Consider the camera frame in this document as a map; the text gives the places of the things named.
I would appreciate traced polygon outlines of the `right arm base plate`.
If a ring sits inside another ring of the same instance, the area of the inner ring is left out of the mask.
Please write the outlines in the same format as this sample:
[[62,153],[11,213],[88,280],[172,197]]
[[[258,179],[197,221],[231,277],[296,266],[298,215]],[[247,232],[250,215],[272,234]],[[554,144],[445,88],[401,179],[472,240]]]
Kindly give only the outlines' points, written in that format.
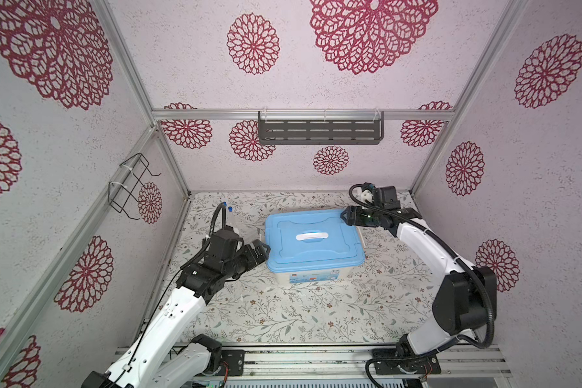
[[430,375],[442,372],[435,352],[425,355],[399,355],[396,349],[374,349],[371,352],[375,360],[377,375]]

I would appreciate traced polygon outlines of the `white plastic bin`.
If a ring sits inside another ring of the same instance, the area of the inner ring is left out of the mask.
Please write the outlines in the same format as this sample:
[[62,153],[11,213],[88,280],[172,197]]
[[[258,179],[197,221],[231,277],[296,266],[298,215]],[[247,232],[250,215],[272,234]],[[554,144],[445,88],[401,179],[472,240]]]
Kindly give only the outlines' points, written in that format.
[[365,263],[361,234],[353,226],[340,231],[272,231],[268,269],[282,286],[340,281]]

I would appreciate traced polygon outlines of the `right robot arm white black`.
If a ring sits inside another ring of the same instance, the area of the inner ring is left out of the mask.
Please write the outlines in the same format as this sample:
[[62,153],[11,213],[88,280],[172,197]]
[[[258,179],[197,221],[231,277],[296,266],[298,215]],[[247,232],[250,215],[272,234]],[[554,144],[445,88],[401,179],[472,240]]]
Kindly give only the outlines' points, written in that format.
[[353,203],[340,215],[347,225],[388,231],[418,255],[439,286],[430,317],[399,341],[399,357],[431,357],[460,342],[488,348],[496,333],[496,273],[464,259],[417,210],[402,207],[395,187],[354,184],[349,197]]

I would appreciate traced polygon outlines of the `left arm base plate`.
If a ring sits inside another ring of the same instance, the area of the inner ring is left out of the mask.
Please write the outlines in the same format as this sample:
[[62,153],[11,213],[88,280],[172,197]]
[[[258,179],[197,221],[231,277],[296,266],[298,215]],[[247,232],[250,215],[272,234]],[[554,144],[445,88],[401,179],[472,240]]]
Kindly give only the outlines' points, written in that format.
[[223,349],[220,352],[215,352],[210,357],[204,371],[195,374],[195,377],[242,376],[245,354],[243,349]]

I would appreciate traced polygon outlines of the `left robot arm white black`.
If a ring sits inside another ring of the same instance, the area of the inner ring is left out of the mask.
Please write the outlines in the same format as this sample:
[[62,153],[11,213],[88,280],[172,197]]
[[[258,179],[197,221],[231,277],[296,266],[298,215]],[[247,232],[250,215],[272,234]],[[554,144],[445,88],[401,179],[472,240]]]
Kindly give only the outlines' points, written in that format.
[[228,374],[221,343],[207,335],[196,336],[172,360],[166,357],[213,296],[264,263],[270,252],[259,239],[245,242],[230,226],[211,234],[181,267],[176,286],[144,332],[105,372],[91,372],[83,386],[181,387],[199,374]]

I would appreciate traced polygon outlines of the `blue plastic lid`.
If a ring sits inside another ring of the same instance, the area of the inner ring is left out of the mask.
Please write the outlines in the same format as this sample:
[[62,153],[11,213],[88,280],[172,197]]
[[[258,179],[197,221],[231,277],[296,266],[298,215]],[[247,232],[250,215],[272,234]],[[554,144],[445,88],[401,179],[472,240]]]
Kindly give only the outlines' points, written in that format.
[[268,268],[276,274],[351,268],[365,262],[360,234],[342,210],[278,213],[265,222],[271,248]]

